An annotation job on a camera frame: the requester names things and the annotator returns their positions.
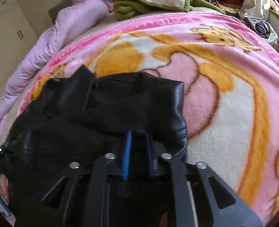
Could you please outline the green and cream blanket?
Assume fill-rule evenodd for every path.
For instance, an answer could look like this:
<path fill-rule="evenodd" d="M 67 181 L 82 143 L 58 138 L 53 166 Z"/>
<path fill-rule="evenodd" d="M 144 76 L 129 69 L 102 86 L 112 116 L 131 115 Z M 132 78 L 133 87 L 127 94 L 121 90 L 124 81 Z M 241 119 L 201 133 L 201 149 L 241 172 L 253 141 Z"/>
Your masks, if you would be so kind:
<path fill-rule="evenodd" d="M 131 19 L 139 14 L 148 13 L 153 9 L 163 9 L 175 12 L 190 12 L 195 7 L 204 7 L 219 13 L 225 12 L 205 0 L 116 0 L 113 10 L 118 21 Z"/>

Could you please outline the lilac quilted duvet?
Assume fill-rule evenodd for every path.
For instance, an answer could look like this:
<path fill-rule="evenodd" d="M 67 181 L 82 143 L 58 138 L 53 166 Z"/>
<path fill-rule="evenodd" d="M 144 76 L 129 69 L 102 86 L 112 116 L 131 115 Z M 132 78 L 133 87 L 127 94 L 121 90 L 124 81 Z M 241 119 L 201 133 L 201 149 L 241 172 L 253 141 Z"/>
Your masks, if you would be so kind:
<path fill-rule="evenodd" d="M 0 102 L 0 139 L 7 113 L 34 75 L 61 49 L 109 15 L 103 0 L 72 0 L 19 63 L 7 80 Z"/>

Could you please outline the black leather jacket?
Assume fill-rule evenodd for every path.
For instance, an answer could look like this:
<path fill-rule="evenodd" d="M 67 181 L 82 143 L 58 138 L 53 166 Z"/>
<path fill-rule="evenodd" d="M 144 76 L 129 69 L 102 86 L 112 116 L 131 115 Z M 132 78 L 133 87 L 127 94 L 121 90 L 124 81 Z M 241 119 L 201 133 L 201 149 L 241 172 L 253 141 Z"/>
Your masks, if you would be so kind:
<path fill-rule="evenodd" d="M 132 145 L 128 179 L 110 182 L 108 226 L 144 226 L 148 184 L 145 134 L 185 161 L 187 126 L 182 82 L 146 72 L 97 78 L 80 67 L 46 82 L 39 98 L 13 123 L 0 172 L 9 181 L 16 220 L 24 206 L 72 162 L 91 169 L 99 157 Z"/>

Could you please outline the purple cloth bundle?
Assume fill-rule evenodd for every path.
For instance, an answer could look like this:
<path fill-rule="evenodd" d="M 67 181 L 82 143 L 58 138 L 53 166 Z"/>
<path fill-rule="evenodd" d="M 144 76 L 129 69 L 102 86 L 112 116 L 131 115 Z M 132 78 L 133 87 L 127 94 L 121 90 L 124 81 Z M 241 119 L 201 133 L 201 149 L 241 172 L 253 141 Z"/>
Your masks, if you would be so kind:
<path fill-rule="evenodd" d="M 249 17 L 243 18 L 242 22 L 256 34 L 258 34 L 261 38 L 263 38 L 272 47 L 275 48 L 278 46 L 278 34 L 268 22 Z"/>

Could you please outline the pink cartoon fleece blanket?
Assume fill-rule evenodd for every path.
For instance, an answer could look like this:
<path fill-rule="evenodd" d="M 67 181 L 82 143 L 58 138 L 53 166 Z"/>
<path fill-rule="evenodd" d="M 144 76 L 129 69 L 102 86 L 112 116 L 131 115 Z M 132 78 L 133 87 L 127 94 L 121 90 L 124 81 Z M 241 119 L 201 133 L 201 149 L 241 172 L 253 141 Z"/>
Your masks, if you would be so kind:
<path fill-rule="evenodd" d="M 278 213 L 279 53 L 242 22 L 196 13 L 188 24 L 107 34 L 45 65 L 19 110 L 48 79 L 83 65 L 97 77 L 144 71 L 184 82 L 189 162 L 207 162 L 264 224 Z"/>

